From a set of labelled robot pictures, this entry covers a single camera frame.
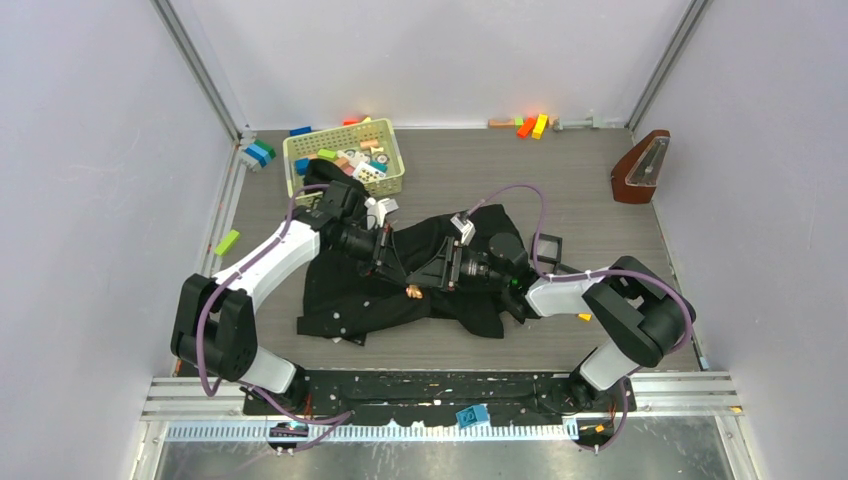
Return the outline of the black button shirt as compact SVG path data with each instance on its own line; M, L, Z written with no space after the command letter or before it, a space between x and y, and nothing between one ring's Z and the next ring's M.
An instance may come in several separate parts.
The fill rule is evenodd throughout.
M298 334L361 342L372 332L441 318L501 339L502 313L526 319L520 296L532 278L528 253L502 205L396 230L367 213L363 183L335 163L310 161L304 181L327 185L310 211L334 219L323 225L321 251L307 269Z

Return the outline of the orange maple leaf brooch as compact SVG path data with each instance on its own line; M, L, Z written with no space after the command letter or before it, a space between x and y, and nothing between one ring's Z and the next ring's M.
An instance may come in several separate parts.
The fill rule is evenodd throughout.
M411 299L420 300L424 297L422 289L416 285L408 285L405 291L406 295Z

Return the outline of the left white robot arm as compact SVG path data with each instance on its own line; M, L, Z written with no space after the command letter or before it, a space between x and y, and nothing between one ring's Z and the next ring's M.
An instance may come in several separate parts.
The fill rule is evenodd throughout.
M390 213L395 200L376 199L348 183L315 184L319 198L311 206L291 199L280 226L247 256L212 276L193 274L182 284L171 353L209 378L241 382L268 391L280 412L298 412L307 398L295 380L298 365L260 346L255 316L284 280L321 252L338 251L364 264L367 273L393 281L405 279L389 250Z

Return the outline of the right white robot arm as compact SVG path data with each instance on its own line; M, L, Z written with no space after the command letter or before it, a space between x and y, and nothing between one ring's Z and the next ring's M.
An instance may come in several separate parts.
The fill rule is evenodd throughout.
M540 275L514 235L498 233L483 250L451 237L407 284L445 292L497 293L517 320L589 313L608 338L572 371L574 403L596 410L611 388L640 368L653 368L690 340L696 313L676 290L632 256L601 270Z

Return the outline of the toy blocks in basket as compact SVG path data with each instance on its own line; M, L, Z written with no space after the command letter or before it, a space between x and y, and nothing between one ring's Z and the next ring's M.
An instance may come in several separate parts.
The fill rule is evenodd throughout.
M293 161L294 173L305 176L311 161L329 161L347 175L365 179L371 175L384 178L393 161L388 148L378 140L322 141L317 138L294 139L288 143L288 158Z

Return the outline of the black square box far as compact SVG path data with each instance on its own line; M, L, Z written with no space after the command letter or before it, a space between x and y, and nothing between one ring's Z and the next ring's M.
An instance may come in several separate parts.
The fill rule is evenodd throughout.
M563 239L559 236L540 233L534 241L532 253L540 263L559 264L562 261Z

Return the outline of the pale green plastic basket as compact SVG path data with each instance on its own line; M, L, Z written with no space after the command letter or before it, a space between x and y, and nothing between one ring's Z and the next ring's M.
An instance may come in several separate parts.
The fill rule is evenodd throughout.
M316 172L307 172L313 163L335 165L375 198L396 195L403 188L405 165L386 118L290 136L283 141L282 152L288 193L299 205L311 206L321 196L317 190L297 192L319 181Z

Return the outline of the blue toy brick front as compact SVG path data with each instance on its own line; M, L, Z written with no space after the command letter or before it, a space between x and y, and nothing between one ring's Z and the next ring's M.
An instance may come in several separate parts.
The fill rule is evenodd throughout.
M465 407L462 410L459 410L455 416L459 429L482 425L490 419L487 406L484 404L475 404Z

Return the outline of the blue block behind basket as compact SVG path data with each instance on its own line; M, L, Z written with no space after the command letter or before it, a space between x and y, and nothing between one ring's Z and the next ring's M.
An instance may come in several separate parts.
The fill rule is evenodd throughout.
M313 129L312 129L312 127L311 127L311 126L304 126L304 127L299 127L299 128L291 129L291 130L289 131L289 135L290 135L290 136L300 136L300 135L309 134L309 133L311 133L312 131L313 131Z

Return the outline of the lime green block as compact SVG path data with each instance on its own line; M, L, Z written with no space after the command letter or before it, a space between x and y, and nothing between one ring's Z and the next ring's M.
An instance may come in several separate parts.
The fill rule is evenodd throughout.
M229 251L233 248L233 246L238 242L241 233L235 229L231 229L228 233L226 233L219 243L213 249L213 253L216 256L222 257L229 253Z

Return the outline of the tan wooden block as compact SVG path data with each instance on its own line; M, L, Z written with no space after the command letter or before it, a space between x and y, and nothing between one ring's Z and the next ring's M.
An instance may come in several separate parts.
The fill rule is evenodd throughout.
M515 121L512 118L509 119L490 119L488 121L489 128L514 128Z

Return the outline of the stacked blue green bricks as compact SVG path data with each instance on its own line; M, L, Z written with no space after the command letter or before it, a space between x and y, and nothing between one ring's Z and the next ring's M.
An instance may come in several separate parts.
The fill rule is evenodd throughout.
M261 140L256 140L240 150L241 162L254 172L267 167L276 157L276 150Z

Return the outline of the brown wooden metronome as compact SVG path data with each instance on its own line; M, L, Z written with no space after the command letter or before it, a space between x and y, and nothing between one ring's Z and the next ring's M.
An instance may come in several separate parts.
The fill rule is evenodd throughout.
M612 195L616 202L651 202L670 142L668 130L653 130L616 163L610 175Z

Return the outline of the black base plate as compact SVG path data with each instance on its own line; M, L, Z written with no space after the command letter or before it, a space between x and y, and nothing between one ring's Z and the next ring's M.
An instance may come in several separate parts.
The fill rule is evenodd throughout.
M282 394L243 391L248 416L347 414L347 424L356 426L454 426L458 413L474 405L483 406L496 427L553 425L582 413L609 420L636 409L629 381L592 393L573 386L565 373L544 371L307 370Z

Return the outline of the orange block at wall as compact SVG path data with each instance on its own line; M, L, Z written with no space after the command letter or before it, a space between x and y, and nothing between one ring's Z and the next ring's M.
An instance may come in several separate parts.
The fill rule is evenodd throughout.
M535 117L528 117L523 121L523 123L519 126L516 131L516 136L518 138L527 138L531 132L534 130L536 124Z

